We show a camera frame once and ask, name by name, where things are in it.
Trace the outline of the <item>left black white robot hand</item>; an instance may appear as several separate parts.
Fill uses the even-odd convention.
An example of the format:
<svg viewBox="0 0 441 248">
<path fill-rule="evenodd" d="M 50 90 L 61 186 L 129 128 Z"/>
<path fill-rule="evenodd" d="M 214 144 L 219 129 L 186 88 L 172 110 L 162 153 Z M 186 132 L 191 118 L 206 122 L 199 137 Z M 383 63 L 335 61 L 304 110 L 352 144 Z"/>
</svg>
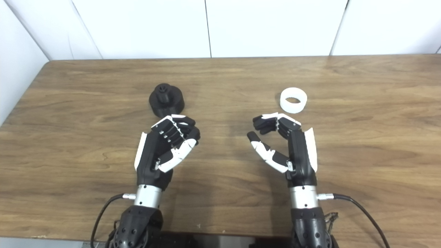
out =
<svg viewBox="0 0 441 248">
<path fill-rule="evenodd" d="M 178 166 L 199 143 L 196 121 L 185 115 L 172 114 L 142 133 L 135 156 L 137 185 L 153 186 L 164 191 Z"/>
</svg>

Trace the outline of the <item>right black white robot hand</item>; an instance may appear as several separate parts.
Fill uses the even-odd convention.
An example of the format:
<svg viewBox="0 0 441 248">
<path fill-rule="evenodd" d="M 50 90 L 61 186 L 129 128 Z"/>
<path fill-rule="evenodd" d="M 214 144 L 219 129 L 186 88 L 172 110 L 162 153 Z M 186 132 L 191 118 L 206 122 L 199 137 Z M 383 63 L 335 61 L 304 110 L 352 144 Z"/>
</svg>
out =
<svg viewBox="0 0 441 248">
<path fill-rule="evenodd" d="M 254 131 L 247 133 L 255 152 L 276 171 L 285 175 L 288 187 L 317 186 L 316 168 L 308 153 L 307 133 L 299 121 L 283 113 L 262 114 L 252 119 L 261 135 L 277 132 L 288 141 L 288 155 L 272 149 Z"/>
</svg>

